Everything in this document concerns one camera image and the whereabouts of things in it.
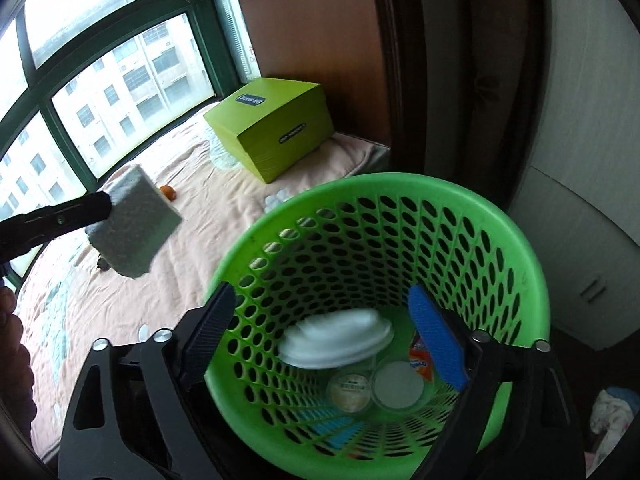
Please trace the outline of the left hand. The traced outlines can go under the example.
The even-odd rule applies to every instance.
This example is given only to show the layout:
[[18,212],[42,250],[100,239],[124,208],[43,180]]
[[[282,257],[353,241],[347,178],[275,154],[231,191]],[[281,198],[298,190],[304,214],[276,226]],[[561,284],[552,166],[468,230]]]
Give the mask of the left hand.
[[22,338],[24,326],[15,314],[14,291],[1,286],[1,401],[17,429],[28,443],[37,414],[32,400],[35,376],[30,367],[30,354]]

